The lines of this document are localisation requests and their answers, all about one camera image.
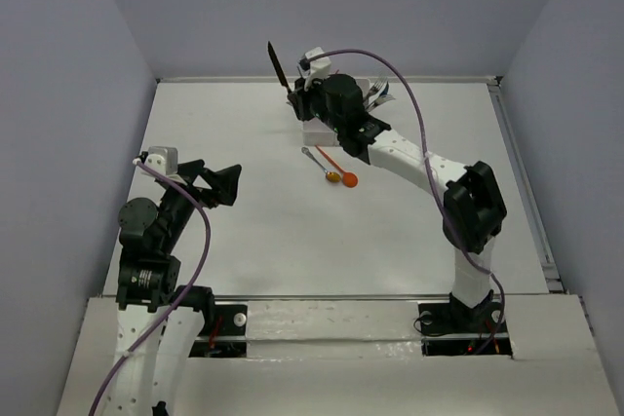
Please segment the blue metal fork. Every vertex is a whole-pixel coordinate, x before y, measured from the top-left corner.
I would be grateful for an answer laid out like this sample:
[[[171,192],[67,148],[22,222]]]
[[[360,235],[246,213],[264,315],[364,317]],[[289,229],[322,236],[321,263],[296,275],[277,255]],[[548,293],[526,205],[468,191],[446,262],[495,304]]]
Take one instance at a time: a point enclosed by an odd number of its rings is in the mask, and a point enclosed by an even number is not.
[[[390,85],[386,84],[386,87],[383,89],[383,91],[381,92],[381,94],[379,95],[379,100],[382,101],[383,103],[387,102],[387,101],[391,101],[394,100],[395,97],[393,97],[390,93]]]

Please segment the silver fork pink handle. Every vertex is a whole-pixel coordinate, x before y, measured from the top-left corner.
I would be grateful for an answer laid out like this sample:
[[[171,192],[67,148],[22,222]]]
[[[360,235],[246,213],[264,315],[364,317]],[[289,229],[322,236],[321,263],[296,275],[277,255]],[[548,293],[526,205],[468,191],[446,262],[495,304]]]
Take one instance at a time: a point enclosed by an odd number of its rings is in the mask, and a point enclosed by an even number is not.
[[[374,84],[370,87],[367,97],[371,97],[382,92],[386,85],[388,84],[388,80],[386,77],[378,77]]]

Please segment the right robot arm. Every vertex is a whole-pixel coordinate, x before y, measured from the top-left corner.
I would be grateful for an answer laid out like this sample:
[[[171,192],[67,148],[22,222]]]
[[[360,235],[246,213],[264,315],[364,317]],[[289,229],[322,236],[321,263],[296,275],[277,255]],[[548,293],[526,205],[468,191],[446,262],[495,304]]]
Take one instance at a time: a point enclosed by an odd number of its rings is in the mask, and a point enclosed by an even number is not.
[[[445,237],[455,248],[455,273],[448,307],[450,322],[470,330],[492,300],[491,251],[507,208],[492,168],[479,161],[457,163],[402,137],[373,117],[356,80],[346,74],[298,78],[288,101],[301,122],[317,119],[334,132],[338,145],[363,163],[398,175],[430,194],[443,217]]]

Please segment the orange spoon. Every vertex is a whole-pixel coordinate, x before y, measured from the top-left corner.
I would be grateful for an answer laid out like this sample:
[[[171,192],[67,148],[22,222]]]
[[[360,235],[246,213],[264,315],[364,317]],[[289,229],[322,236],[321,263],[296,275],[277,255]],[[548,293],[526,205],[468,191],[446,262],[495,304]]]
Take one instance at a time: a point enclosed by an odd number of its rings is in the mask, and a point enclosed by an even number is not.
[[[317,151],[340,173],[341,181],[344,186],[348,188],[355,188],[359,179],[358,176],[351,171],[344,170],[327,152],[325,152],[320,146],[316,145]]]

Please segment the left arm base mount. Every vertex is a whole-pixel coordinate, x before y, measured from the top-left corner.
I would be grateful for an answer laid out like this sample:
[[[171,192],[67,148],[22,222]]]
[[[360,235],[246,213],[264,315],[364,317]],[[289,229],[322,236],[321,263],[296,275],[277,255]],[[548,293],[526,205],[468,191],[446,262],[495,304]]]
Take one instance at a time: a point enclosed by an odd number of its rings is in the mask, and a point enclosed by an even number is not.
[[[238,359],[247,356],[248,305],[217,302],[214,322],[206,324],[189,352],[192,359]]]

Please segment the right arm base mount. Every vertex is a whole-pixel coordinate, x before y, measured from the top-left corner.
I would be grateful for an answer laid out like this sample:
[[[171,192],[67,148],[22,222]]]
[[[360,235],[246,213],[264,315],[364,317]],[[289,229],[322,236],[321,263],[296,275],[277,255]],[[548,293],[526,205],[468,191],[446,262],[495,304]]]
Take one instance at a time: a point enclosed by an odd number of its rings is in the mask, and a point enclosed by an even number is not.
[[[475,319],[456,319],[448,302],[425,302],[412,326],[425,357],[512,357],[507,325],[497,325],[499,312],[500,304],[493,302]]]

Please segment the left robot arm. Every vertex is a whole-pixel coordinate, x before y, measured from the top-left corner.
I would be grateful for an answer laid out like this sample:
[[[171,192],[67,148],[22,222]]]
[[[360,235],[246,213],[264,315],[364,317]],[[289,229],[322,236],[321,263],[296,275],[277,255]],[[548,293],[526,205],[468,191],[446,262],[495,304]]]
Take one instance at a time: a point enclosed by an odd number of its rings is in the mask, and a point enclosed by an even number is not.
[[[201,160],[179,163],[171,148],[152,148],[133,163],[165,192],[158,203],[131,199],[118,213],[114,363],[92,415],[172,414],[192,346],[216,321],[213,291],[196,284],[211,246],[207,212],[234,205],[242,172],[239,165],[212,171]],[[181,263],[173,250],[194,213],[204,223],[204,245],[190,279],[179,284]]]

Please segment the gold knife green handle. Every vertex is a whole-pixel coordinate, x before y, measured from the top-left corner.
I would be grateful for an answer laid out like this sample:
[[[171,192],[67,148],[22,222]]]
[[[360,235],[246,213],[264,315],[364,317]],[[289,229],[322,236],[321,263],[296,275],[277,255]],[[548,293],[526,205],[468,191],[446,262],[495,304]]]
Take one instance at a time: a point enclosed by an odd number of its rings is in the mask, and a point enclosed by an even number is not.
[[[267,42],[267,53],[269,55],[269,59],[271,61],[271,64],[273,66],[273,69],[275,71],[276,77],[280,85],[286,90],[287,95],[290,95],[293,92],[292,88],[290,86],[289,81],[287,80],[284,69],[277,57],[277,53],[274,49],[274,46],[272,45],[270,41]]]

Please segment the silver fork teal handle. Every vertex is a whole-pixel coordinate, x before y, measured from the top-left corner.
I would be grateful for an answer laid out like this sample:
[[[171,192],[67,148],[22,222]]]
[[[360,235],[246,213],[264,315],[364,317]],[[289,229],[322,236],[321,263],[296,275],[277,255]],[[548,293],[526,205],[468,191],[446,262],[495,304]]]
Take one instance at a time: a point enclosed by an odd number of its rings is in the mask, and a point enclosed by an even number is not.
[[[369,105],[368,110],[371,111],[374,108],[379,107],[385,104],[386,102],[393,101],[393,100],[395,100],[395,97],[391,95],[381,95]]]

